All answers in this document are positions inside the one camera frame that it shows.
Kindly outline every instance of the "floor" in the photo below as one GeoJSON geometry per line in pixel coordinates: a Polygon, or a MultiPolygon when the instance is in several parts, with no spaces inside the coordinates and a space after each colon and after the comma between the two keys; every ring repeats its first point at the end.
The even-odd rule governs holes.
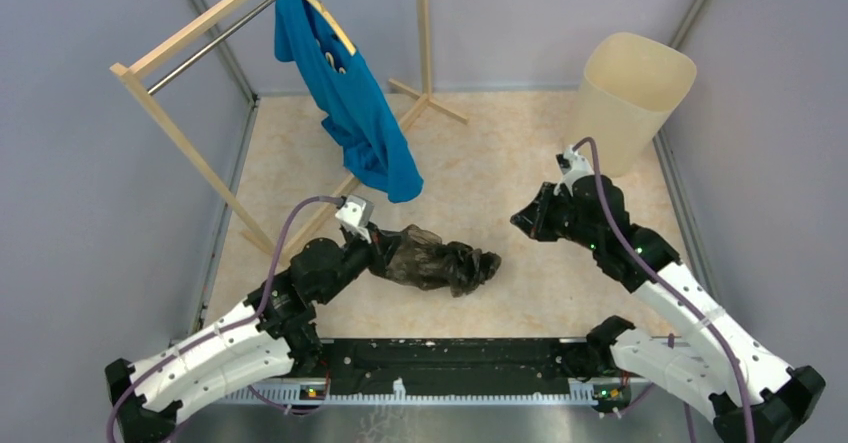
{"type": "MultiPolygon", "coordinates": [[[[355,194],[376,204],[372,221],[390,230],[414,223],[484,251],[498,253],[498,274],[474,293],[453,298],[448,289],[423,292],[363,274],[326,306],[318,306],[322,337],[565,337],[585,335],[611,314],[655,335],[671,330],[651,308],[632,298],[595,266],[588,250],[567,242],[538,243],[509,223],[544,181],[557,181],[555,155],[568,124],[572,92],[439,94],[471,116],[462,125],[426,109],[407,133],[424,177],[415,200],[391,204],[360,186],[355,194]]],[[[399,118],[413,100],[387,95],[399,118]]],[[[320,125],[323,113],[310,97],[261,101],[238,198],[276,238],[289,211],[304,198],[327,194],[343,179],[342,154],[320,125]]],[[[683,253],[665,182],[653,147],[615,183],[631,219],[663,235],[683,253]]],[[[295,228],[314,208],[304,210],[295,228]]],[[[230,219],[207,313],[226,313],[257,288],[269,258],[230,219]]],[[[341,241],[330,221],[316,236],[341,241]]]]}

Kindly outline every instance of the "clothes hanger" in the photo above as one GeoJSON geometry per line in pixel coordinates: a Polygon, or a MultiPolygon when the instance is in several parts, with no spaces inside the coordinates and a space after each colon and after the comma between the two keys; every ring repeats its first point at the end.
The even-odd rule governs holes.
{"type": "Polygon", "coordinates": [[[312,7],[315,8],[316,11],[318,11],[318,14],[321,15],[327,21],[327,24],[330,25],[330,28],[332,28],[333,33],[336,34],[336,36],[339,38],[339,41],[342,43],[342,45],[344,45],[345,49],[347,49],[347,52],[350,53],[351,56],[356,54],[356,46],[354,46],[353,43],[350,41],[350,38],[347,37],[347,34],[344,32],[344,30],[342,30],[342,27],[339,26],[338,22],[336,22],[336,19],[333,18],[333,15],[331,15],[330,12],[327,11],[326,8],[324,8],[324,5],[321,3],[321,0],[306,1],[310,5],[312,5],[312,7]]]}

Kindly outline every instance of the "wooden clothes rack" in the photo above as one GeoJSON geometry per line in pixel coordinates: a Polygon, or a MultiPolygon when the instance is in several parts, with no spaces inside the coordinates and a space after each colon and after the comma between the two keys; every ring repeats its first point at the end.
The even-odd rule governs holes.
{"type": "MultiPolygon", "coordinates": [[[[274,250],[274,242],[268,235],[262,230],[256,220],[250,215],[244,205],[239,202],[236,196],[230,191],[227,185],[223,180],[215,173],[214,170],[209,166],[206,160],[200,155],[194,145],[189,141],[189,139],[185,136],[185,134],[179,129],[179,127],[174,123],[168,113],[162,108],[161,105],[156,101],[154,95],[156,92],[165,87],[168,83],[173,81],[177,76],[182,74],[186,69],[196,63],[200,58],[204,55],[211,52],[216,46],[218,46],[221,42],[226,40],[230,35],[234,34],[238,31],[239,28],[243,27],[248,21],[253,19],[256,15],[258,15],[262,10],[270,6],[274,3],[275,0],[264,0],[250,12],[248,12],[245,16],[239,19],[237,22],[233,23],[229,28],[224,30],[219,36],[210,41],[203,48],[195,52],[189,58],[184,60],[179,66],[177,66],[170,73],[162,77],[159,81],[153,84],[151,87],[146,88],[142,83],[142,79],[150,73],[152,73],[156,68],[161,66],[163,63],[174,57],[180,50],[187,47],[192,42],[196,41],[198,38],[203,36],[207,30],[212,28],[226,16],[231,14],[236,8],[244,4],[247,0],[221,0],[216,3],[214,6],[209,8],[203,14],[194,19],[191,23],[186,25],[183,29],[175,33],[173,36],[162,42],[159,46],[157,46],[153,51],[141,57],[138,61],[126,67],[120,63],[115,63],[111,67],[112,73],[114,73],[118,79],[124,84],[124,86],[129,90],[130,94],[138,100],[139,104],[147,110],[150,114],[151,118],[165,131],[165,133],[171,138],[174,144],[183,152],[186,158],[197,168],[197,171],[206,178],[206,181],[212,185],[215,191],[221,195],[222,198],[227,202],[227,204],[232,208],[232,210],[238,215],[238,217],[244,222],[247,226],[247,231],[243,232],[243,235],[253,243],[257,248],[262,250],[267,254],[271,254],[274,250]]],[[[402,131],[406,131],[412,124],[418,115],[421,114],[422,111],[426,107],[432,107],[435,110],[438,110],[451,118],[454,118],[462,123],[468,122],[468,116],[452,109],[451,107],[445,105],[444,103],[439,102],[433,95],[433,73],[431,66],[431,52],[430,52],[430,14],[429,14],[429,1],[428,0],[417,0],[417,12],[418,12],[418,36],[419,36],[419,47],[420,47],[420,57],[421,57],[421,82],[422,88],[421,91],[418,91],[408,85],[405,85],[397,80],[389,79],[389,85],[394,90],[404,93],[406,95],[415,98],[415,104],[412,105],[412,108],[404,114],[399,120],[399,126],[402,131]]],[[[332,193],[333,196],[340,196],[344,194],[348,194],[352,192],[356,186],[359,184],[359,181],[352,174],[348,173],[345,179],[336,187],[335,191],[332,193]]],[[[310,219],[304,224],[304,226],[297,232],[297,234],[292,237],[288,244],[286,244],[283,249],[283,256],[280,259],[281,263],[286,264],[292,253],[300,249],[305,243],[306,240],[317,231],[321,225],[330,217],[332,217],[334,209],[325,205],[323,208],[315,212],[310,219]]]]}

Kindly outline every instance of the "blue t-shirt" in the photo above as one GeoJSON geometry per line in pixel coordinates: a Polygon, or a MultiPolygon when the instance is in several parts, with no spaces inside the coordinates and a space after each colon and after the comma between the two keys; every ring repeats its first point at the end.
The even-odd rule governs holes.
{"type": "Polygon", "coordinates": [[[424,181],[365,59],[358,49],[350,55],[308,1],[276,1],[274,56],[297,64],[351,173],[393,203],[421,193],[424,181]]]}

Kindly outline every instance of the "laundry basket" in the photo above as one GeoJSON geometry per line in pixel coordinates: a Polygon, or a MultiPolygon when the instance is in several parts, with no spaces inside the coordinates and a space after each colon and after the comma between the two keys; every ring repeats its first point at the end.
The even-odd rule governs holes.
{"type": "MultiPolygon", "coordinates": [[[[616,33],[595,49],[583,71],[564,144],[591,136],[601,171],[627,173],[695,81],[686,55],[632,33],[616,33]]],[[[589,146],[580,152],[591,161],[589,146]]]]}

